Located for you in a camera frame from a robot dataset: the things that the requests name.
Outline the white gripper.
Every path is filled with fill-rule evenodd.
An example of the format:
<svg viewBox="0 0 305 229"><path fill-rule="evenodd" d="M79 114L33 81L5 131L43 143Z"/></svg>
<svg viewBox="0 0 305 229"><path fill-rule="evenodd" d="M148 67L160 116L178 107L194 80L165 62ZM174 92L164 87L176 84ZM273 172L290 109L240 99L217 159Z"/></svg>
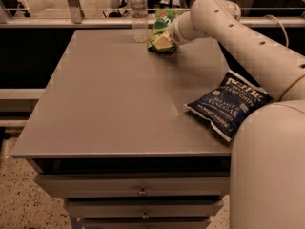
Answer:
<svg viewBox="0 0 305 229"><path fill-rule="evenodd" d="M177 45L185 44L185 38L179 29L179 19L176 18L168 27L168 31L163 32L154 42L153 45L158 49L170 48L173 42Z"/></svg>

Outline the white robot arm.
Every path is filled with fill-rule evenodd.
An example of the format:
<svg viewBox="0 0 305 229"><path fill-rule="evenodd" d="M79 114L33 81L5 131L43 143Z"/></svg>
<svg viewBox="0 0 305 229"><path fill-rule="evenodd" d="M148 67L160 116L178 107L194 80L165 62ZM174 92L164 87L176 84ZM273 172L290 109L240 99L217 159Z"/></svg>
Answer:
<svg viewBox="0 0 305 229"><path fill-rule="evenodd" d="M230 229L305 229L305 57L239 21L226 0L195 0L173 20L178 44L211 37L267 91L234 138Z"/></svg>

